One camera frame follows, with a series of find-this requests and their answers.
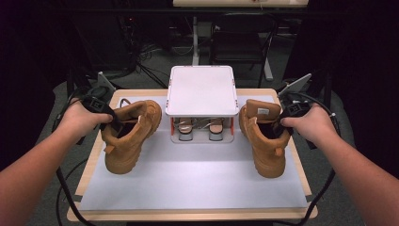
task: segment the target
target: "forearm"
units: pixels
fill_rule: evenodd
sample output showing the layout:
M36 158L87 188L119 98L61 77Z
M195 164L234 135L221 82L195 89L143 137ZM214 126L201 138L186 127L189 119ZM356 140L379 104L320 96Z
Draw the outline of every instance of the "forearm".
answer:
M25 224L45 187L53 179L56 169L76 140L77 137L55 132L0 172L2 223Z
M319 142L366 224L398 225L399 181L338 136Z

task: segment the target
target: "hand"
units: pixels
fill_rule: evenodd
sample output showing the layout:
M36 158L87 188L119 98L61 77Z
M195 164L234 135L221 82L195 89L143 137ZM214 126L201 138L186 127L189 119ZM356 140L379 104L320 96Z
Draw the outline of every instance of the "hand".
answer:
M281 120L281 124L286 127L294 127L302 137L316 146L324 138L337 136L331 118L318 104L313 104L311 110L303 117L287 117Z
M72 99L72 103L56 130L70 133L71 136L77 136L79 139L91 132L97 124L112 121L111 115L91 113L76 99Z

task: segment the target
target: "boot tongue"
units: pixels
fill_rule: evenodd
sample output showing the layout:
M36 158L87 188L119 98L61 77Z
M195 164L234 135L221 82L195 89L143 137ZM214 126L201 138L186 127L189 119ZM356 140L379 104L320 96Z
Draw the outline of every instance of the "boot tongue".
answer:
M256 117L257 123L269 123L277 120L280 111L281 106L277 104L252 99L247 100L247 116L249 118Z

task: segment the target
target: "chair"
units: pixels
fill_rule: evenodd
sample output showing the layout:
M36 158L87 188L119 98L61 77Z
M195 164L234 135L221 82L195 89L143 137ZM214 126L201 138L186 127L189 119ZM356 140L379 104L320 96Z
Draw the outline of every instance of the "chair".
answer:
M227 13L215 18L211 26L209 64L261 64L258 88L264 64L278 22L265 13Z

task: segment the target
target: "table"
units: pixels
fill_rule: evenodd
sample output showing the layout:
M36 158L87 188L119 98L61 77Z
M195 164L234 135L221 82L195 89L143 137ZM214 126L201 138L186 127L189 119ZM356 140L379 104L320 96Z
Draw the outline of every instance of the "table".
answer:
M174 7L182 8L305 8L309 0L173 0ZM199 65L197 17L193 18L193 63ZM264 64L266 81L273 81L269 61Z
M117 107L120 97L126 96L166 96L167 89L131 89L117 90L110 102L111 107ZM237 95L270 95L275 103L279 103L277 93L272 89L238 89ZM305 172L297 155L295 144L290 139L288 144L292 150L295 167L299 174L306 196L311 195ZM88 183L93 175L99 155L102 151L103 141L99 133L91 150L88 163L83 172L81 181L75 194L83 196L88 188ZM266 209L199 209L199 210L123 210L123 211L81 211L87 220L92 221L182 221L182 220L244 220L244 219L272 219L272 218L303 218L307 208L266 208ZM317 216L317 208L311 213L311 218ZM67 218L77 221L76 216L70 209Z

